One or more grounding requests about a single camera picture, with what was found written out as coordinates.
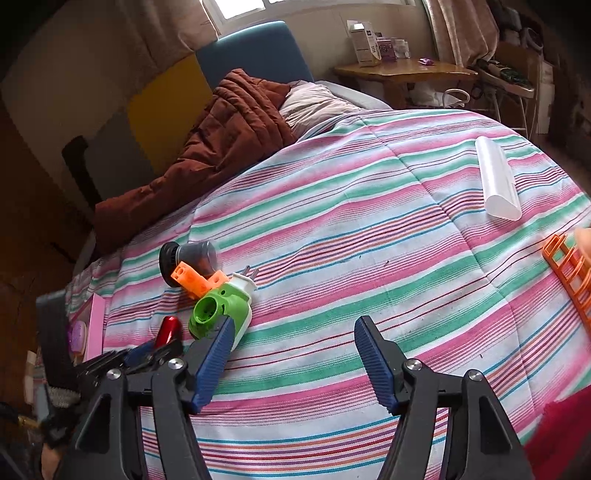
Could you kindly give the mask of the red metallic bottle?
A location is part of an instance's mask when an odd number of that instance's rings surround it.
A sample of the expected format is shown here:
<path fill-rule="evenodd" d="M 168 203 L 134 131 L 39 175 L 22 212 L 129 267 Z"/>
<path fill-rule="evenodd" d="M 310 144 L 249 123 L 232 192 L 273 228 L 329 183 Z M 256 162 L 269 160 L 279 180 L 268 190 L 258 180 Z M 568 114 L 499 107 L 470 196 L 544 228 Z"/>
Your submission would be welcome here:
<path fill-rule="evenodd" d="M 154 340 L 155 349 L 159 349 L 173 341 L 182 341 L 183 324 L 172 315 L 164 316 Z"/>

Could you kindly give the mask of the orange plastic block toy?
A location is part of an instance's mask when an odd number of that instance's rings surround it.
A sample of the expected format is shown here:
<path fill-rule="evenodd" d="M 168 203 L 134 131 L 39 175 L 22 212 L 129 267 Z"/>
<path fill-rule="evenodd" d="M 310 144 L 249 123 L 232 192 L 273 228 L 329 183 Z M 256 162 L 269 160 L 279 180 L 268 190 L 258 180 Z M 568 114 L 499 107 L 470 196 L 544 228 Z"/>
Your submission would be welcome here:
<path fill-rule="evenodd" d="M 221 270 L 216 270 L 208 278 L 205 278 L 185 262 L 180 262 L 175 267 L 171 278 L 187 292 L 191 299 L 200 299 L 209 291 L 221 287 L 229 280 Z"/>

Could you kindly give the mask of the green white plastic toy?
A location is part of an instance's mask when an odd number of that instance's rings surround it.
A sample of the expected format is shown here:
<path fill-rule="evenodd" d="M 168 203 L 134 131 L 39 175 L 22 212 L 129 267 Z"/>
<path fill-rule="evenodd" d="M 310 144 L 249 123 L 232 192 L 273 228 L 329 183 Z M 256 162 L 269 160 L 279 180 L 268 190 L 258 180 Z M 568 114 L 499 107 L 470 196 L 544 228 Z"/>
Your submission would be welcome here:
<path fill-rule="evenodd" d="M 188 331 L 194 339 L 204 338 L 221 316 L 235 322 L 235 339 L 230 351 L 238 347 L 252 322 L 252 294 L 256 283 L 249 276 L 235 273 L 221 286 L 209 291 L 197 301 L 188 321 Z"/>

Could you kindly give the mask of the multicolour padded headboard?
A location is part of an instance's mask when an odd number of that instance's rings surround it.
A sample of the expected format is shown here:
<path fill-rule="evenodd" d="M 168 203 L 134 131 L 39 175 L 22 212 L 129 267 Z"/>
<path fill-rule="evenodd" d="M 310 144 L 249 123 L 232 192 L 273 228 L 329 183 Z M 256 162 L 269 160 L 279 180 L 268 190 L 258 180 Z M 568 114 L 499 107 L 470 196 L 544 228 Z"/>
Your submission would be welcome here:
<path fill-rule="evenodd" d="M 197 50 L 150 81 L 96 133 L 78 135 L 62 157 L 90 207 L 145 185 L 177 158 L 189 129 L 229 71 L 281 83 L 312 78 L 283 21 L 245 28 Z"/>

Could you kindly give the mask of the pink tray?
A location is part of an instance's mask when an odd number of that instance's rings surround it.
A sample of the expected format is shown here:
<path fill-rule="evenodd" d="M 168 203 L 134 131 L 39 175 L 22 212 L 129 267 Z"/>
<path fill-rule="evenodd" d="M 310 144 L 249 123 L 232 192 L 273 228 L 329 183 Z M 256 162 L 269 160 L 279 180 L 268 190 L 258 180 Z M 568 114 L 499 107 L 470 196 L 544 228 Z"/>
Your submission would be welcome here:
<path fill-rule="evenodd" d="M 93 294 L 70 321 L 68 349 L 75 365 L 91 360 L 103 353 L 104 317 L 105 299 L 97 294 Z M 72 350 L 69 342 L 70 325 L 76 320 L 84 321 L 87 325 L 86 345 L 81 350 Z"/>

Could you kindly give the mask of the white carton box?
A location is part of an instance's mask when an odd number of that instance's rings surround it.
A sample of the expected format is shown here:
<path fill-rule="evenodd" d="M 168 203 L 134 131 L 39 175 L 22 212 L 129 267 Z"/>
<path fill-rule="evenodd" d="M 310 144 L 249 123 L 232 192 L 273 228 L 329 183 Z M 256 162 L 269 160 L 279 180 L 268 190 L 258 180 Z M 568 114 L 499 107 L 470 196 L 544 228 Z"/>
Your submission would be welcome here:
<path fill-rule="evenodd" d="M 346 25 L 359 65 L 370 67 L 380 64 L 382 57 L 372 24 L 369 21 L 348 20 Z"/>

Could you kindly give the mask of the folding chair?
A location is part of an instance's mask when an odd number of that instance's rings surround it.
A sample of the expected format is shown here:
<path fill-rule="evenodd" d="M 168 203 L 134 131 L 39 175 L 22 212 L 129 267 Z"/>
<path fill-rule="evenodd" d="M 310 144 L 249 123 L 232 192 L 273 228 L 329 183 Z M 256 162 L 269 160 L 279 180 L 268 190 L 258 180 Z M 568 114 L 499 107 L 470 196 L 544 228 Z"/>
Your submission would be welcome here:
<path fill-rule="evenodd" d="M 491 60 L 477 63 L 488 112 L 527 139 L 537 127 L 541 68 L 539 53 L 504 41 Z"/>

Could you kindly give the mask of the striped pink pillow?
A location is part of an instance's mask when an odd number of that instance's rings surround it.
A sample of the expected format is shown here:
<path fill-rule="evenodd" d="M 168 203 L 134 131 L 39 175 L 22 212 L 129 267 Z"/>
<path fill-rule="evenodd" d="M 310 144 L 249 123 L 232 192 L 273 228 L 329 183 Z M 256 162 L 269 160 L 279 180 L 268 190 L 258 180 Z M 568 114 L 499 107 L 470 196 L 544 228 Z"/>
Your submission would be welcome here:
<path fill-rule="evenodd" d="M 304 80 L 290 82 L 290 92 L 280 106 L 280 115 L 297 139 L 325 120 L 360 111 L 361 107 L 335 96 L 328 87 Z"/>

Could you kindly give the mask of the orange plastic rack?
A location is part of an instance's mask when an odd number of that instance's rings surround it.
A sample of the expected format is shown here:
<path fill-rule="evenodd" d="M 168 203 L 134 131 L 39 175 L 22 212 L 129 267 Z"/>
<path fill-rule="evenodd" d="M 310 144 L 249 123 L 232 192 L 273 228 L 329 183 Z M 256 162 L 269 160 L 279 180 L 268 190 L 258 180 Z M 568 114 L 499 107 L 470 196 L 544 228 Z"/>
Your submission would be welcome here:
<path fill-rule="evenodd" d="M 554 234 L 545 243 L 542 255 L 560 280 L 578 312 L 587 332 L 590 332 L 591 269 L 574 243 L 569 245 L 567 234 Z"/>

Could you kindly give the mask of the grey jar black lid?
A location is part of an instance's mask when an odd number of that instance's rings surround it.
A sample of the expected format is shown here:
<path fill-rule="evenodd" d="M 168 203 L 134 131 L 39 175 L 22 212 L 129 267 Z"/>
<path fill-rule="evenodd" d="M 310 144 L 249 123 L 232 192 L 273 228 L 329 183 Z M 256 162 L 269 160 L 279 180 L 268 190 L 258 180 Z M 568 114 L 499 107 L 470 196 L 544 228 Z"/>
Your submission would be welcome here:
<path fill-rule="evenodd" d="M 158 263 L 164 282 L 172 288 L 179 287 L 171 274 L 180 262 L 190 265 L 205 278 L 211 277 L 219 269 L 216 250 L 211 241 L 189 242 L 183 245 L 174 241 L 166 242 L 159 250 Z"/>

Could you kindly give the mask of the striped bed cover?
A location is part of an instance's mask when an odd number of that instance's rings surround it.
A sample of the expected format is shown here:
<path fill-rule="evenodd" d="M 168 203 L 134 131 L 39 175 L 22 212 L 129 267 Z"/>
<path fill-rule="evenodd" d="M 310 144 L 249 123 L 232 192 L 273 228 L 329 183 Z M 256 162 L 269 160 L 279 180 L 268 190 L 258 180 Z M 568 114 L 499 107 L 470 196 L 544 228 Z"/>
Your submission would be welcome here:
<path fill-rule="evenodd" d="M 522 208 L 490 216 L 475 141 L 504 150 Z M 169 240 L 211 241 L 256 269 L 252 323 L 193 418 L 216 479 L 373 479 L 397 422 L 377 403 L 353 324 L 433 370 L 484 373 L 515 430 L 590 382 L 590 339 L 541 250 L 586 226 L 590 200 L 546 153 L 460 110 L 329 120 L 102 258 L 67 288 L 105 299 L 107 350 L 139 345 L 193 303 L 163 281 Z"/>

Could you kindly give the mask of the purple yellow oval toy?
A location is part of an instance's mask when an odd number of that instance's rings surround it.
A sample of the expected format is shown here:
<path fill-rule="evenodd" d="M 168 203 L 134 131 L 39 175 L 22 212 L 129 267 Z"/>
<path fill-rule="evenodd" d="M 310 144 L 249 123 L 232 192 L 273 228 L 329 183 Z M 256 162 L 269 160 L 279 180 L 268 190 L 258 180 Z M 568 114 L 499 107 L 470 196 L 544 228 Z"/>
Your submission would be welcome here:
<path fill-rule="evenodd" d="M 72 350 L 81 350 L 86 345 L 87 325 L 84 321 L 76 320 L 70 325 L 69 342 Z"/>

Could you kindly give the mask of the white translucent plastic case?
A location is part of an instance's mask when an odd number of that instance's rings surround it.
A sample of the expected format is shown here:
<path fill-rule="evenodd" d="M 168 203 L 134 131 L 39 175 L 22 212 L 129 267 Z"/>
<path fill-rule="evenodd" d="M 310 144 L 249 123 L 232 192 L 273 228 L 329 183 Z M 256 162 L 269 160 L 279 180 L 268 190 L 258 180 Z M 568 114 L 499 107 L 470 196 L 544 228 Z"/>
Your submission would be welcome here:
<path fill-rule="evenodd" d="M 486 212 L 495 218 L 518 221 L 522 217 L 514 174 L 504 150 L 492 139 L 475 141 Z"/>

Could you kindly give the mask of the rust brown quilt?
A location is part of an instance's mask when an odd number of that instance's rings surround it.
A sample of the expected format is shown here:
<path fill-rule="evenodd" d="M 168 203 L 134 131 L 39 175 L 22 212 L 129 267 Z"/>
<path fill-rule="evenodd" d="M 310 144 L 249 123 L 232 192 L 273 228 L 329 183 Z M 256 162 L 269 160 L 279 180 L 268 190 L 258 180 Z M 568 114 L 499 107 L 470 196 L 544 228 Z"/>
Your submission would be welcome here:
<path fill-rule="evenodd" d="M 291 86 L 231 70 L 191 128 L 176 161 L 150 183 L 97 204 L 97 250 L 107 255 L 155 222 L 296 142 L 280 114 Z"/>

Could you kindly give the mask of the red cloth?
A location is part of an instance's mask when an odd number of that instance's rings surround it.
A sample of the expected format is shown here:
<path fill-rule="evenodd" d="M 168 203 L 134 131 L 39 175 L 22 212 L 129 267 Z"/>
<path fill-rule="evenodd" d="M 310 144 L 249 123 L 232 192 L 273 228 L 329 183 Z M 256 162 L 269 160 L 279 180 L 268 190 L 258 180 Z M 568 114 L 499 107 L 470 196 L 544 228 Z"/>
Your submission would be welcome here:
<path fill-rule="evenodd" d="M 548 404 L 525 450 L 535 479 L 589 479 L 590 387 Z"/>

